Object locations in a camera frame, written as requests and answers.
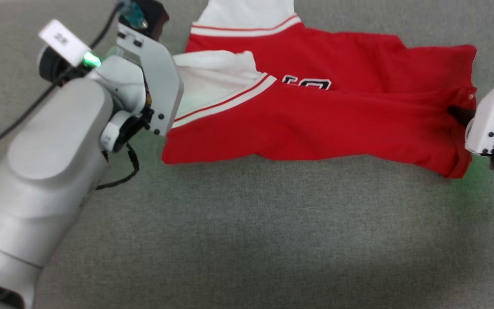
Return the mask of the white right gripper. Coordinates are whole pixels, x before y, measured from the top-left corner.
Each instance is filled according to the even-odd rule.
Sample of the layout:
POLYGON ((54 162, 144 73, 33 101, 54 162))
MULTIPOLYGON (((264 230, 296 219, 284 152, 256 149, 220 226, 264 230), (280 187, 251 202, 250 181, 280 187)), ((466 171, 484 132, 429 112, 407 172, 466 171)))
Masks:
POLYGON ((449 106, 449 115, 467 127, 465 149, 479 155, 491 154, 494 149, 494 88, 482 98, 475 109, 449 106))

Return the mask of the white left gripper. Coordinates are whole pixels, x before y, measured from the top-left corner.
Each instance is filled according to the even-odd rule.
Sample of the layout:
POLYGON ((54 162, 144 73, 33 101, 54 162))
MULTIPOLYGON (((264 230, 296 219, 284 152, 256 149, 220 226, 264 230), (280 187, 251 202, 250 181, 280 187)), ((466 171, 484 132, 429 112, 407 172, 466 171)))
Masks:
POLYGON ((110 55, 86 76, 108 90, 114 104, 100 136, 106 151, 119 151, 141 129, 166 136, 184 94, 176 63, 163 45, 124 24, 118 25, 116 43, 139 63, 110 55))

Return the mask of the red and white jersey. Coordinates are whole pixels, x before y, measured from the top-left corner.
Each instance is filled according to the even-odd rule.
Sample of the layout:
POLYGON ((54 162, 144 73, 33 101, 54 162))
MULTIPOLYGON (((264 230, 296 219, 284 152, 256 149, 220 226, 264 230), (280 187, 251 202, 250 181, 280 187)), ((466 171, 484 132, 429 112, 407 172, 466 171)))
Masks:
POLYGON ((163 162, 370 155, 462 178, 472 155, 447 110, 475 108, 476 48, 311 29, 294 2, 208 0, 175 56, 185 92, 163 162))

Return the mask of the white label tag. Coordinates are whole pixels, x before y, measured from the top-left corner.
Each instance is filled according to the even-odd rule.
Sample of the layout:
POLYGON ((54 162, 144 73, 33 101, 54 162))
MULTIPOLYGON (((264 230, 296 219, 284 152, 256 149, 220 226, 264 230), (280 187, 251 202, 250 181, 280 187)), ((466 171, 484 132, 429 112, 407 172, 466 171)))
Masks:
POLYGON ((39 37, 73 67, 82 64, 85 55, 91 51, 88 45, 56 19, 39 31, 39 37))

